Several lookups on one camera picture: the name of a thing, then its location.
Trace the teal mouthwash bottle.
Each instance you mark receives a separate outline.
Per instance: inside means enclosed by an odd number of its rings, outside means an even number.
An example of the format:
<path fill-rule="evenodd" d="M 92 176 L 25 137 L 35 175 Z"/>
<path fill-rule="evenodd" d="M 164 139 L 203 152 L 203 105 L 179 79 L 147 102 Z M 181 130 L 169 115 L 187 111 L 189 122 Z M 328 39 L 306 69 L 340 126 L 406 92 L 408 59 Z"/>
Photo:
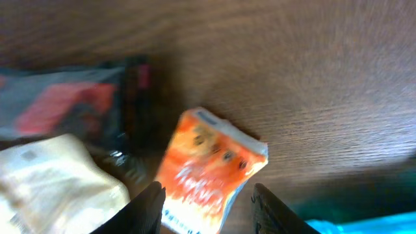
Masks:
<path fill-rule="evenodd" d="M 290 208 L 320 233 L 415 234 L 415 169 L 342 174 L 299 194 Z"/>

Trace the black packet with red item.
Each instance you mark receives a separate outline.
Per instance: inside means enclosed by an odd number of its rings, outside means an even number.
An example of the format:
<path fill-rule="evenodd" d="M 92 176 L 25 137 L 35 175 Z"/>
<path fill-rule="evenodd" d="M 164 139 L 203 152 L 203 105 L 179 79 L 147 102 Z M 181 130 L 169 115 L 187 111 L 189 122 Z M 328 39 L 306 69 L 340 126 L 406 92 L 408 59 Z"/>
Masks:
<path fill-rule="evenodd" d="M 144 55 L 93 66 L 1 68 L 1 140 L 72 134 L 127 152 L 150 85 Z"/>

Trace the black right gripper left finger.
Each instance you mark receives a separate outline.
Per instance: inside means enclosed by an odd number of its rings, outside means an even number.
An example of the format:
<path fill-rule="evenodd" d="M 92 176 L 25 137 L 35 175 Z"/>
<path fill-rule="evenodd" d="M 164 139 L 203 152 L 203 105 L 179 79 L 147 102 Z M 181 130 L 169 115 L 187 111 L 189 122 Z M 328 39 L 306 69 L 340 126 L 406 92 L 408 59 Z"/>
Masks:
<path fill-rule="evenodd" d="M 159 234 L 165 199 L 166 189 L 154 181 L 91 234 Z"/>

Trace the beige kraft paper pouch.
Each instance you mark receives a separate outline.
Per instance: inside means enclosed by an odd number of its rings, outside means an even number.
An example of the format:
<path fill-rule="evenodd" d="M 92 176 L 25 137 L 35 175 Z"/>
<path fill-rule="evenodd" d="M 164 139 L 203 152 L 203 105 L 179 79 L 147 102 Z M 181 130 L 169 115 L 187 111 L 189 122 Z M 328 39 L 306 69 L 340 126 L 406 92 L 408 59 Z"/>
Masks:
<path fill-rule="evenodd" d="M 1 151 L 1 233 L 91 233 L 130 201 L 73 135 Z"/>

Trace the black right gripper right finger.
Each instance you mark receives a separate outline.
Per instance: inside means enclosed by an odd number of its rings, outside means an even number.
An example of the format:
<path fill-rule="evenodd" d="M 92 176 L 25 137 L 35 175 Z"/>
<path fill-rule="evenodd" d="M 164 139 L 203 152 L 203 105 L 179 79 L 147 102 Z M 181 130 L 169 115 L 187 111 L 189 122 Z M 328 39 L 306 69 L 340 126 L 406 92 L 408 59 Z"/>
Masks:
<path fill-rule="evenodd" d="M 255 234 L 319 234 L 261 183 L 253 188 L 252 214 Z"/>

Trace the orange small snack packet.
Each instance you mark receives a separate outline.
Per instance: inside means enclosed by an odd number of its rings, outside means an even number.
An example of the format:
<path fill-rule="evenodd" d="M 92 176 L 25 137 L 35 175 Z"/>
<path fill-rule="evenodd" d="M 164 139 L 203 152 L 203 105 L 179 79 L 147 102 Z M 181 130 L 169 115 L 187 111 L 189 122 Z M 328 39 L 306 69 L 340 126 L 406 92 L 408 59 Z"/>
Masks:
<path fill-rule="evenodd" d="M 185 111 L 155 177 L 166 189 L 162 224 L 217 234 L 238 193 L 268 163 L 268 146 L 207 109 Z"/>

